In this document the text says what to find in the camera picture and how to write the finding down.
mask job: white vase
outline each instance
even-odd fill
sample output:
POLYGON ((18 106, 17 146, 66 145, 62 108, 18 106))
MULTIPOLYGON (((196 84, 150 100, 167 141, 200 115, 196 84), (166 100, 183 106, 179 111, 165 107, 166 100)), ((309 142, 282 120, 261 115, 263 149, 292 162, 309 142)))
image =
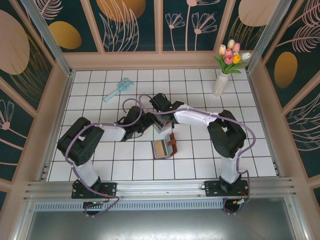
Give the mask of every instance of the white vase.
POLYGON ((224 74, 222 72, 218 75, 214 84, 213 92, 212 92, 215 97, 220 97, 221 94, 224 93, 229 76, 230 76, 230 73, 224 74))

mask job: purple cable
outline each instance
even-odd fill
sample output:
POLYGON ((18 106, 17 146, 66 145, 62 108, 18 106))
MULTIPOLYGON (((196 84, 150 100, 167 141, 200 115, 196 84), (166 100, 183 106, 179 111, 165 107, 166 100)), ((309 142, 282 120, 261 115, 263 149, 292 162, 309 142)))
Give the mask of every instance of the purple cable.
MULTIPOLYGON (((67 163, 69 163, 71 165, 71 168, 75 174, 75 176, 78 178, 78 180, 89 190, 91 191, 92 193, 94 194, 97 194, 99 196, 102 196, 102 197, 105 197, 105 198, 110 198, 110 199, 117 199, 114 203, 112 203, 107 209, 105 209, 104 211, 100 211, 99 213, 97 213, 96 215, 93 215, 92 217, 94 218, 95 216, 100 216, 102 214, 104 214, 105 212, 107 212, 110 208, 112 208, 119 200, 120 198, 118 196, 113 196, 113 195, 108 195, 108 194, 103 194, 103 193, 100 193, 100 192, 97 192, 93 189, 91 189, 88 185, 86 185, 86 183, 80 178, 79 174, 77 173, 77 171, 75 171, 75 168, 74 168, 74 164, 72 161, 70 161, 68 159, 68 155, 69 155, 69 152, 70 152, 70 149, 71 147, 73 146, 73 144, 75 143, 75 141, 80 137, 80 135, 85 131, 87 130, 88 128, 92 127, 92 126, 115 126, 115 127, 129 127, 129 126, 132 126, 134 125, 141 117, 142 115, 142 110, 145 109, 147 112, 149 113, 152 113, 152 114, 155 114, 155 115, 164 115, 164 114, 172 114, 172 113, 176 113, 176 112, 181 112, 181 111, 191 111, 191 112, 195 112, 195 113, 200 113, 200 114, 204 114, 204 115, 207 115, 209 117, 214 117, 214 118, 218 118, 218 119, 222 119, 222 120, 225 120, 225 121, 230 121, 232 123, 235 123, 235 124, 238 124, 244 128, 246 128, 252 135, 253 137, 253 141, 252 141, 252 144, 249 145, 247 148, 245 148, 244 150, 242 150, 238 156, 237 156, 237 159, 236 159, 236 171, 239 173, 239 174, 244 174, 244 173, 247 173, 247 178, 248 178, 248 196, 250 195, 250 181, 249 181, 249 172, 248 170, 245 170, 243 172, 239 172, 239 160, 240 160, 240 155, 243 154, 245 151, 249 150, 250 148, 252 148, 252 146, 256 143, 256 136, 255 134, 253 133, 253 131, 247 127, 246 125, 244 125, 243 123, 241 122, 238 122, 236 120, 233 120, 231 118, 228 118, 228 117, 223 117, 223 116, 219 116, 219 115, 215 115, 215 114, 211 114, 209 112, 204 112, 204 111, 200 111, 200 110, 197 110, 197 109, 189 109, 189 108, 181 108, 181 109, 177 109, 177 110, 172 110, 172 111, 166 111, 166 112, 157 112, 157 111, 151 111, 149 109, 147 109, 141 102, 141 97, 142 96, 147 96, 149 97, 150 99, 152 99, 149 95, 147 94, 141 94, 139 96, 139 100, 136 100, 134 98, 128 98, 126 99, 123 104, 122 104, 122 109, 123 111, 126 113, 125 109, 124 109, 124 105, 127 101, 129 100, 133 100, 133 101, 136 101, 139 106, 140 106, 140 113, 139 113, 139 116, 137 117, 137 119, 135 121, 133 121, 132 123, 129 123, 129 124, 125 124, 125 125, 121 125, 121 124, 112 124, 112 123, 91 123, 87 126, 85 126, 82 130, 80 130, 80 132, 78 132, 78 134, 72 139, 72 141, 70 142, 68 148, 66 149, 65 151, 65 160, 67 161, 67 163)), ((227 209, 225 209, 225 201, 223 201, 223 211, 226 212, 227 209)), ((102 205, 103 203, 98 203, 98 204, 90 204, 88 205, 85 209, 84 209, 84 213, 86 214, 86 216, 88 217, 89 215, 87 214, 87 209, 91 206, 96 206, 96 205, 102 205)))

